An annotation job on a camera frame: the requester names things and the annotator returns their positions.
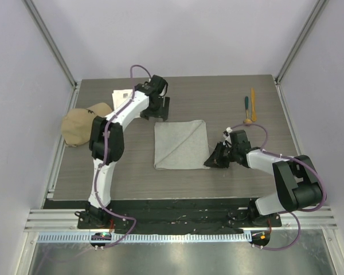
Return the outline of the grey cloth napkin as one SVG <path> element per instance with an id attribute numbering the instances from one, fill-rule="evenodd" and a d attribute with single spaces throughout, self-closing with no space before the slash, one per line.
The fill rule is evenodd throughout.
<path id="1" fill-rule="evenodd" d="M 154 168 L 157 170 L 206 169 L 204 162 L 210 156 L 206 123 L 155 123 Z"/>

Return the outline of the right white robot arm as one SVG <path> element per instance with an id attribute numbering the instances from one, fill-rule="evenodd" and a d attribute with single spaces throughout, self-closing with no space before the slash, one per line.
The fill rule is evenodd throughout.
<path id="1" fill-rule="evenodd" d="M 244 130 L 224 132 L 204 166 L 228 168 L 231 163 L 268 173 L 274 177 L 276 192 L 249 202 L 250 224 L 261 226 L 280 212 L 293 212 L 325 201 L 312 161 L 306 155 L 289 157 L 252 147 Z"/>

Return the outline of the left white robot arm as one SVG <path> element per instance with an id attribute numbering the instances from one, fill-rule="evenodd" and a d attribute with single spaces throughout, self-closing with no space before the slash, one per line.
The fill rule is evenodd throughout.
<path id="1" fill-rule="evenodd" d="M 138 84 L 131 94 L 106 117 L 94 118 L 89 141 L 94 175 L 91 194 L 80 222 L 103 229 L 110 224 L 112 214 L 107 209 L 111 202 L 111 184 L 115 166 L 124 153 L 124 130 L 136 118 L 151 117 L 166 121 L 170 98 L 166 96 L 167 81 L 153 75 Z"/>

